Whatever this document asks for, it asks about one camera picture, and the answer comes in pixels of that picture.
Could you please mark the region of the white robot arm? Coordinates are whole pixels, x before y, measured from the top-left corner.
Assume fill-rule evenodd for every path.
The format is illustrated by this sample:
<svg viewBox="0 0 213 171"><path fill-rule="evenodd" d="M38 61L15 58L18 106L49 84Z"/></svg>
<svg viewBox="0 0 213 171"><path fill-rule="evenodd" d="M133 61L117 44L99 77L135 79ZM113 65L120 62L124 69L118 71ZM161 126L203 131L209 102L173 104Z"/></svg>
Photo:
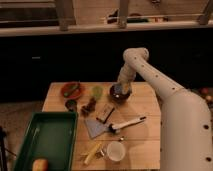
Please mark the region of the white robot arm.
<svg viewBox="0 0 213 171"><path fill-rule="evenodd" d="M205 100L147 60L146 48L128 48L118 82L130 87L139 74L163 101L160 171L213 171L211 112Z"/></svg>

